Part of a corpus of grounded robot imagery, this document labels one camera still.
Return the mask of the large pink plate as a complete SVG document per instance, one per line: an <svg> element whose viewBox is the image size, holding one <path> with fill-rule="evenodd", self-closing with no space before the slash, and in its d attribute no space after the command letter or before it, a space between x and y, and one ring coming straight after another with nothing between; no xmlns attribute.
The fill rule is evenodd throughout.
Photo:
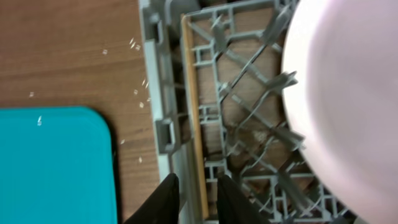
<svg viewBox="0 0 398 224"><path fill-rule="evenodd" d="M300 1L282 68L312 171L368 223L396 223L397 0Z"/></svg>

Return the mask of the wooden chopstick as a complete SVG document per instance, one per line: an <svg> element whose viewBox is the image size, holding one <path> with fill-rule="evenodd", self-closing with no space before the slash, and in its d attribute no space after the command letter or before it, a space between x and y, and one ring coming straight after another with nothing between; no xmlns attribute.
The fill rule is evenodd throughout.
<svg viewBox="0 0 398 224"><path fill-rule="evenodd" d="M203 159L203 144L201 140L201 124L199 120L197 70L194 66L195 57L192 50L193 31L190 27L190 22L190 18L187 15L183 14L181 20L183 52L185 56L185 70L188 82L190 117L192 121L193 145L198 176L201 220L206 220L209 217L209 210L206 191L205 163Z"/></svg>

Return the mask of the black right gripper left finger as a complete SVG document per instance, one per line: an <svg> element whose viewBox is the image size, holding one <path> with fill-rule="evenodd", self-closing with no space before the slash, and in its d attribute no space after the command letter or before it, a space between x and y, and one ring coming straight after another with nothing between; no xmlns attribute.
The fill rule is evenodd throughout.
<svg viewBox="0 0 398 224"><path fill-rule="evenodd" d="M124 224L177 224L179 211L179 180L172 173Z"/></svg>

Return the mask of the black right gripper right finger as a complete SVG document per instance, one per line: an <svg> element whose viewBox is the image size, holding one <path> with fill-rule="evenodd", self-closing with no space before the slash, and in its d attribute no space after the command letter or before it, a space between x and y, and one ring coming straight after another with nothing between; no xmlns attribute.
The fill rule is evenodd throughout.
<svg viewBox="0 0 398 224"><path fill-rule="evenodd" d="M218 178L217 210L219 224L270 224L227 175Z"/></svg>

